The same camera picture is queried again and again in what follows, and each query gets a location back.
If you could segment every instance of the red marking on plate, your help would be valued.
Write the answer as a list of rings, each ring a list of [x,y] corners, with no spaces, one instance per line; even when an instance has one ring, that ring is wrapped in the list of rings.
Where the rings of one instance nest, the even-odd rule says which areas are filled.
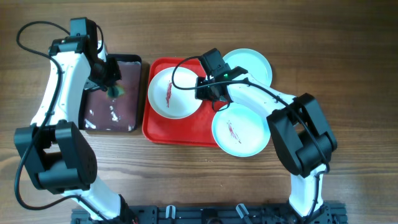
[[[171,97],[172,97],[172,83],[169,82],[169,87],[167,88],[167,94],[166,94],[167,107],[169,107]]]
[[[234,132],[233,128],[232,128],[232,124],[230,121],[227,122],[228,124],[228,129],[229,129],[229,133],[231,133],[231,137],[235,138],[236,140],[238,140],[238,142],[240,144],[242,144],[241,140],[239,139],[238,135]]]

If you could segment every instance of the robotic arm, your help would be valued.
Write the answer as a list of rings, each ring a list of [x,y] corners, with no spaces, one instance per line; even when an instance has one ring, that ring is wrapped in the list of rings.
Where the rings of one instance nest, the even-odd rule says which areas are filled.
[[[63,76],[52,116],[43,124],[58,81],[57,66],[53,62],[39,111],[31,126],[16,129],[14,143],[23,157],[39,132],[23,164],[37,189],[66,197],[77,195],[73,199],[90,213],[90,220],[94,222],[106,219],[105,222],[112,223],[137,223],[136,214],[122,196],[97,177],[95,154],[78,129],[84,91],[105,91],[121,79],[116,60],[106,58],[104,47],[97,52],[97,43],[96,24],[87,18],[72,19],[70,36],[53,41],[49,55],[62,66]],[[314,97],[285,95],[264,86],[247,70],[230,69],[216,49],[199,60],[207,78],[198,77],[195,96],[202,100],[240,103],[267,118],[278,158],[292,174],[289,203],[295,216],[303,220],[308,213],[319,210],[323,200],[317,192],[321,191],[322,175],[317,175],[326,169],[319,150],[327,163],[337,143]],[[296,133],[295,115],[307,123],[309,132]],[[60,152],[44,151],[55,143]],[[313,208],[315,196],[317,203]]]

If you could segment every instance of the red rectangular tray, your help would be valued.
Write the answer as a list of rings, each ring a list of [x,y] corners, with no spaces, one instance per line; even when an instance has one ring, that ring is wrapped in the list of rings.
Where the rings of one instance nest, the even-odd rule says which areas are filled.
[[[175,67],[183,58],[164,57],[157,59],[151,66],[149,80],[166,68]],[[185,67],[198,76],[205,77],[199,60],[189,60],[181,67]],[[146,98],[142,132],[145,137],[156,143],[182,144],[189,146],[218,147],[211,133],[211,122],[216,113],[211,108],[210,101],[203,101],[199,109],[182,119],[168,119],[157,114]]]

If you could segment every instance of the wooden table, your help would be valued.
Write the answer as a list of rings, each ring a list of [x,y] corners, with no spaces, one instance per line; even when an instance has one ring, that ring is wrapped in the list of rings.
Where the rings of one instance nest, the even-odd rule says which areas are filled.
[[[16,33],[45,20],[69,28],[86,16],[104,31],[108,51],[188,57],[217,47],[223,54],[250,48],[273,66],[272,87],[308,92],[320,102],[339,147],[323,198],[346,203],[350,223],[398,222],[397,3],[366,1],[74,1],[6,0],[0,4],[0,223],[68,223],[74,202],[40,212],[14,197],[20,160],[14,130],[29,125],[42,100],[49,61],[20,49]],[[28,28],[22,43],[47,51],[62,31]],[[285,202],[290,174],[272,141],[241,159],[221,149],[153,144],[141,130],[86,134],[98,175],[130,205],[204,205]],[[37,191],[26,172],[21,190],[31,205],[59,196]]]

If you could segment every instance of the cable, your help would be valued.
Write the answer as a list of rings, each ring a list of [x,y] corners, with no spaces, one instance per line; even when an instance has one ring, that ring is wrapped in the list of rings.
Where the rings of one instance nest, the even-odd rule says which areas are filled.
[[[310,136],[310,139],[312,140],[312,143],[314,143],[319,155],[321,156],[321,162],[324,163],[326,165],[326,170],[324,171],[320,171],[317,172],[314,176],[314,178],[317,179],[317,184],[315,185],[315,198],[313,200],[310,212],[308,213],[308,215],[305,217],[304,223],[308,223],[313,215],[313,212],[315,210],[315,207],[317,206],[318,203],[318,196],[319,196],[319,182],[320,182],[320,176],[322,174],[327,174],[330,171],[330,166],[329,166],[329,162],[327,161],[324,153],[322,152],[317,140],[315,139],[314,135],[310,132],[310,129],[308,128],[308,126],[305,124],[305,122],[302,120],[302,118],[300,117],[299,114],[297,114],[291,107],[289,104],[287,104],[284,100],[282,100],[279,96],[273,94],[271,91],[265,89],[264,87],[257,85],[255,83],[250,82],[247,78],[245,78],[244,80],[237,80],[237,81],[223,81],[223,82],[216,82],[216,83],[209,83],[207,85],[202,85],[202,86],[195,86],[195,87],[188,87],[188,88],[183,88],[183,87],[179,87],[174,83],[174,73],[175,71],[178,69],[179,66],[181,66],[181,64],[185,63],[188,60],[191,59],[195,59],[195,58],[200,58],[201,56],[192,56],[189,58],[186,58],[184,60],[182,60],[180,63],[177,64],[177,66],[174,68],[173,73],[172,73],[172,83],[173,86],[179,90],[197,90],[199,88],[205,88],[205,87],[210,87],[213,85],[231,85],[231,84],[246,84],[246,85],[251,85],[254,86],[264,92],[266,92],[268,95],[272,96],[273,98],[275,98],[275,100],[277,100],[278,102],[282,103],[297,119],[297,121],[304,127],[304,130],[308,133],[308,135]]]
[[[59,29],[65,31],[68,35],[70,35],[69,31],[67,31],[65,28],[63,28],[63,27],[61,27],[61,26],[59,26],[59,25],[57,25],[57,24],[54,24],[54,23],[52,23],[52,22],[47,22],[47,21],[35,21],[35,22],[30,22],[30,23],[24,25],[23,27],[21,27],[21,29],[20,29],[20,30],[18,31],[18,33],[17,33],[17,44],[18,44],[18,46],[19,46],[20,48],[22,48],[22,49],[24,49],[24,50],[26,50],[26,51],[28,51],[28,52],[30,52],[30,53],[43,56],[43,57],[45,57],[45,58],[51,60],[51,61],[55,64],[55,66],[57,67],[58,80],[57,80],[57,84],[56,84],[56,86],[55,86],[55,90],[54,90],[53,97],[52,97],[51,102],[50,102],[50,105],[49,105],[49,109],[48,109],[48,111],[47,111],[46,114],[45,114],[44,120],[43,120],[42,124],[40,125],[40,127],[38,128],[38,130],[36,131],[36,133],[34,134],[34,137],[32,138],[32,141],[30,142],[28,148],[26,149],[24,155],[23,155],[22,158],[21,158],[21,161],[19,162],[19,165],[18,165],[18,168],[17,168],[17,172],[16,172],[16,176],[15,176],[15,181],[14,181],[14,191],[15,191],[16,199],[17,199],[18,203],[19,203],[22,207],[24,207],[25,209],[28,209],[28,210],[44,210],[44,209],[50,208],[50,207],[52,207],[52,206],[54,206],[54,205],[56,205],[56,204],[59,204],[59,203],[65,201],[65,200],[67,200],[67,199],[76,198],[78,201],[81,201],[84,205],[86,205],[91,211],[93,211],[94,213],[96,213],[100,218],[102,218],[102,219],[104,220],[104,222],[109,223],[108,220],[107,220],[102,214],[100,214],[99,211],[96,211],[96,210],[95,210],[87,201],[85,201],[80,195],[69,195],[69,196],[63,197],[63,198],[61,198],[61,199],[58,199],[58,200],[56,200],[56,201],[54,201],[54,202],[52,202],[52,203],[50,203],[50,204],[48,204],[48,205],[43,205],[43,206],[39,206],[39,207],[34,207],[34,206],[30,206],[30,205],[26,204],[26,203],[23,201],[22,197],[21,197],[21,193],[20,193],[20,189],[19,189],[19,182],[20,182],[20,179],[21,179],[22,168],[23,168],[23,166],[25,165],[25,162],[26,162],[26,160],[27,160],[27,157],[28,157],[29,153],[31,152],[31,150],[32,150],[32,148],[33,148],[33,146],[34,146],[34,144],[35,144],[36,141],[38,140],[41,131],[43,130],[43,128],[45,127],[45,125],[46,125],[47,122],[49,121],[51,115],[53,115],[53,111],[52,111],[52,110],[53,110],[54,104],[56,103],[57,96],[58,96],[58,94],[59,94],[59,90],[60,90],[60,87],[61,87],[61,80],[62,80],[62,68],[61,68],[60,64],[59,64],[54,58],[52,58],[52,57],[50,57],[49,55],[46,55],[46,54],[44,54],[44,53],[42,53],[42,52],[38,52],[38,51],[36,51],[36,50],[32,50],[32,49],[30,49],[30,48],[28,48],[28,47],[25,47],[25,46],[23,46],[23,45],[21,44],[21,42],[19,41],[19,38],[20,38],[20,36],[21,36],[22,31],[24,31],[26,28],[28,28],[29,26],[32,26],[32,25],[34,25],[34,24],[48,24],[48,25],[52,25],[52,26],[58,27]]]
[[[102,33],[102,29],[99,25],[97,25],[97,28],[99,29],[99,32],[101,33],[101,46],[97,50],[97,54],[102,51],[102,48],[104,47],[104,34]]]

